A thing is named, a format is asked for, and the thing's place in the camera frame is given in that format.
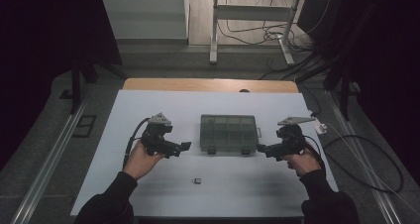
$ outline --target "gray carpet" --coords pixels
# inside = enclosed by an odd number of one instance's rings
[[[210,65],[208,48],[154,48],[154,47],[121,47],[124,66],[119,68],[130,77],[202,77],[202,78],[240,78],[259,79],[270,68],[285,68],[284,58],[278,49],[241,49],[221,48],[217,65]],[[296,54],[301,61],[308,53]],[[124,81],[115,74],[100,66],[95,66],[99,79],[91,86],[92,93],[88,98],[83,115],[96,115],[93,130],[88,138],[71,138],[64,151],[52,179],[45,190],[30,223],[72,223],[69,216],[72,204],[83,183],[89,165],[101,138],[103,129],[112,109],[118,90]],[[265,79],[282,79],[287,72],[269,74]],[[323,74],[317,75],[299,90],[303,93],[308,108],[319,111],[317,116],[322,123],[331,124],[341,131],[340,124],[328,103],[322,88]],[[22,143],[21,147],[0,173],[0,223],[9,223],[30,187],[34,177],[46,158],[58,133],[70,111],[70,100],[59,99],[62,91],[70,89],[70,76],[65,73],[57,77],[52,84],[52,94],[43,113]],[[398,157],[392,152],[386,141],[375,129],[356,101],[351,97],[349,102],[351,125],[356,133],[378,143],[402,168],[405,185],[399,195],[415,210],[420,210],[420,189],[405,170]],[[337,138],[332,129],[321,137],[322,145]],[[399,183],[392,164],[376,149],[363,143],[367,155],[378,175],[391,187]],[[327,152],[351,173],[364,178],[361,168],[343,142],[331,146]],[[355,201],[362,223],[385,223],[371,190],[351,179],[337,165],[329,161],[339,188],[346,191]],[[396,195],[390,195],[401,223],[420,223],[420,217],[410,210]]]

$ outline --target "white desk leg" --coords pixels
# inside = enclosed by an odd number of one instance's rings
[[[286,27],[284,29],[283,36],[279,40],[281,50],[283,51],[284,58],[286,59],[286,63],[289,66],[294,65],[293,57],[291,56],[290,50],[288,48],[288,34],[290,32],[291,25],[293,24],[294,16],[296,15],[297,5],[299,4],[299,0],[293,0],[293,5],[290,8],[289,18],[286,23]]]
[[[217,62],[217,5],[218,0],[214,0],[213,4],[213,29],[210,43],[210,63]]]

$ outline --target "black sleeve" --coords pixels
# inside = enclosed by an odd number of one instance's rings
[[[319,169],[300,178],[309,200],[302,203],[305,223],[358,224],[359,216],[352,198],[345,192],[335,192]]]
[[[83,205],[74,223],[133,224],[133,207],[129,198],[136,187],[137,182],[120,171],[104,193],[93,196]]]

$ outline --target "green transparent box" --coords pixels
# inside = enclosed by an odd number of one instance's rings
[[[232,152],[249,155],[259,142],[256,118],[249,115],[201,115],[202,152]]]

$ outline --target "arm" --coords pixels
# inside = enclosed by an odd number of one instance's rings
[[[352,198],[345,192],[335,192],[328,184],[314,156],[305,150],[302,155],[283,158],[294,168],[305,185],[309,200],[302,203],[305,223],[358,224],[359,216]]]
[[[133,148],[123,171],[102,194],[90,198],[81,208],[74,223],[130,223],[134,221],[130,195],[137,180],[149,173],[164,155],[149,156],[140,142]]]

